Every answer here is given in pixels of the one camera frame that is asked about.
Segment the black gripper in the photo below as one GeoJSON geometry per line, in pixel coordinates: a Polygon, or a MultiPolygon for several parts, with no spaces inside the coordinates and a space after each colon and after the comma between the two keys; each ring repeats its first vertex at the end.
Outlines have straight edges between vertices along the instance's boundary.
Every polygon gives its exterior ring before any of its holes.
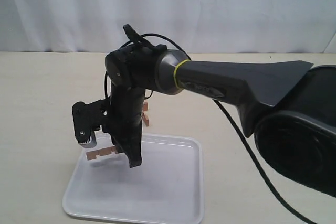
{"type": "Polygon", "coordinates": [[[130,168],[140,166],[142,164],[141,113],[145,89],[117,86],[113,83],[110,87],[107,107],[108,123],[103,126],[102,130],[111,135],[117,153],[126,155],[130,168]]]}

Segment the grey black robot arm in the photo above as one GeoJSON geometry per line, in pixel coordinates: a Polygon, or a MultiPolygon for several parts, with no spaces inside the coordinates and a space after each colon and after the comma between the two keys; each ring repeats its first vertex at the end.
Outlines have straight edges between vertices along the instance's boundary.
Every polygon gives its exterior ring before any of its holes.
{"type": "Polygon", "coordinates": [[[335,196],[335,66],[306,61],[191,61],[180,50],[129,45],[105,58],[111,105],[129,115],[135,91],[183,90],[236,107],[243,134],[253,136],[281,175],[335,196]]]}

